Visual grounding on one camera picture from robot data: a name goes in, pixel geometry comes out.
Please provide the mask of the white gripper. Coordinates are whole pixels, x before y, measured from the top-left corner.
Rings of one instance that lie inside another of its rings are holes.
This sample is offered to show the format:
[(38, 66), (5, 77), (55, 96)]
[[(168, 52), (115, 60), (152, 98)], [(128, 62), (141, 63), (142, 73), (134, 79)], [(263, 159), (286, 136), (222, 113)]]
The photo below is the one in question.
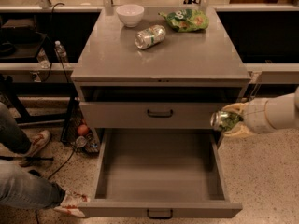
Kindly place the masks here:
[(267, 98), (256, 98), (247, 103), (233, 103), (226, 105), (221, 110), (243, 115), (243, 122), (237, 123), (231, 131), (224, 133), (229, 138), (244, 138), (253, 133), (272, 133), (275, 129), (267, 120), (265, 109)]

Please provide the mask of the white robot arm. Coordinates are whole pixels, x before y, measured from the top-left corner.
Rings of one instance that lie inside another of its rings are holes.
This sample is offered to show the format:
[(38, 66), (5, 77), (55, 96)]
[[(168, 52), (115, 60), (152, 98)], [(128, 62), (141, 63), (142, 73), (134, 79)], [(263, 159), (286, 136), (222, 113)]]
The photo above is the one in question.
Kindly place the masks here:
[(246, 103), (225, 106), (222, 111), (240, 115), (239, 121), (226, 137), (247, 137), (299, 127), (299, 88), (295, 93), (275, 98), (255, 98)]

